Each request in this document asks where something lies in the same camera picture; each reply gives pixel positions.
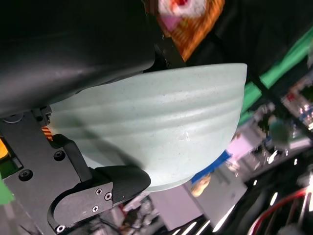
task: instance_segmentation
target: orange fabric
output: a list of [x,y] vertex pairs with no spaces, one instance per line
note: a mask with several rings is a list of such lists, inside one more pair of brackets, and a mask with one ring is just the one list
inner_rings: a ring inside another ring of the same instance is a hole
[[205,14],[198,18],[182,18],[172,32],[166,29],[160,16],[157,17],[165,36],[172,37],[184,61],[188,60],[196,47],[212,30],[222,13],[224,3],[224,0],[207,0]]

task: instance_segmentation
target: speckled ceramic bowl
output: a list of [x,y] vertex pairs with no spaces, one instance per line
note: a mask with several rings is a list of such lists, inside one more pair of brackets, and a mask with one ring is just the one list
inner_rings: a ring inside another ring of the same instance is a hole
[[91,167],[135,164],[147,191],[173,188],[210,165],[240,117],[245,64],[144,73],[51,106],[51,130],[74,140]]

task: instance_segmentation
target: black bolt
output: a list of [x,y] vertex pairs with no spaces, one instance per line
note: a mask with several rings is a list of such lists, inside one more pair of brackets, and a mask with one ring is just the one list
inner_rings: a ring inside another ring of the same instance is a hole
[[19,179],[21,181],[28,181],[33,177],[33,172],[31,170],[22,170],[19,173]]
[[65,152],[63,152],[62,150],[56,151],[54,154],[54,160],[56,161],[62,161],[65,158]]

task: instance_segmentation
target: yellow label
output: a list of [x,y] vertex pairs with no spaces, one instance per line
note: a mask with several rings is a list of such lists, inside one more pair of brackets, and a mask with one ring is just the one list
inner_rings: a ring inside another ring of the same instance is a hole
[[8,155],[8,150],[2,140],[0,140],[0,159],[6,157],[6,155]]

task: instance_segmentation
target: screw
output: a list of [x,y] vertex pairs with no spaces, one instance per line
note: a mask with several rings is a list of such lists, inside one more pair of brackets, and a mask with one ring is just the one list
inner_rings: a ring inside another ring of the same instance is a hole
[[98,189],[96,190],[96,195],[100,195],[101,193],[102,193],[102,189],[98,188]]
[[105,196],[104,196],[104,200],[109,201],[112,198],[112,193],[108,192]]
[[22,170],[19,173],[19,179],[21,181],[28,181],[33,177],[33,172],[31,170]]
[[57,227],[56,231],[57,231],[57,233],[61,233],[61,232],[64,231],[64,229],[65,229],[65,225],[59,225],[59,226]]
[[63,152],[62,150],[56,151],[54,154],[54,160],[56,161],[62,161],[65,158],[65,152]]
[[98,206],[94,206],[94,207],[92,208],[92,212],[97,212],[97,211],[98,211],[98,209],[99,209],[99,207],[98,207]]

